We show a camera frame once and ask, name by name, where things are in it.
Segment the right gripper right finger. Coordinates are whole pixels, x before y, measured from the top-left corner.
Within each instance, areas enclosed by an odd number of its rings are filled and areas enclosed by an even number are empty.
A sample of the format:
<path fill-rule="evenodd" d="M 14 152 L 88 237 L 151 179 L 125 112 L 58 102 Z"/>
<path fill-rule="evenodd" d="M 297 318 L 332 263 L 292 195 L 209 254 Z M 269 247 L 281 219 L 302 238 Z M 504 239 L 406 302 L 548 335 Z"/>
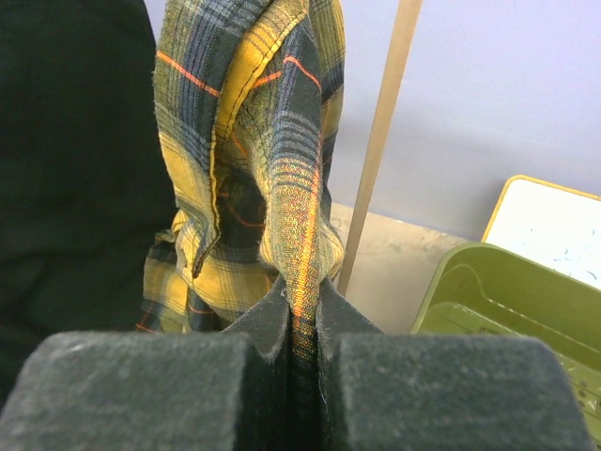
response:
<path fill-rule="evenodd" d="M 558 359 L 524 336 L 385 334 L 324 282 L 316 314 L 326 450 L 589 450 Z"/>

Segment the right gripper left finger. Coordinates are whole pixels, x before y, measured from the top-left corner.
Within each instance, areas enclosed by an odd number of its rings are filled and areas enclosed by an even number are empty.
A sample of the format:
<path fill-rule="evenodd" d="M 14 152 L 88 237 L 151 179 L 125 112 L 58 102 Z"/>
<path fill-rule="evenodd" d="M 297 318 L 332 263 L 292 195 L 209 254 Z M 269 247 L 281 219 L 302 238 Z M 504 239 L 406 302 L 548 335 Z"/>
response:
<path fill-rule="evenodd" d="M 285 283 L 219 333 L 63 333 L 27 359 L 5 450 L 282 450 Z"/>

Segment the yellow plaid flannel shirt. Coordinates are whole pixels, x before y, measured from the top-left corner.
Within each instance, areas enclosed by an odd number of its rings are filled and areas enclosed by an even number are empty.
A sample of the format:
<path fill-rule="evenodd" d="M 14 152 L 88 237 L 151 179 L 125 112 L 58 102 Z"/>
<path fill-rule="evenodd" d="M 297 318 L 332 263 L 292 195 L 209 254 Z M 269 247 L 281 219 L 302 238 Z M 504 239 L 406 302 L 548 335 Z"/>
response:
<path fill-rule="evenodd" d="M 177 214 L 146 258 L 142 332 L 212 332 L 285 281 L 291 445 L 319 446 L 316 309 L 344 247 L 328 177 L 344 99 L 337 1 L 170 1 L 155 116 Z"/>

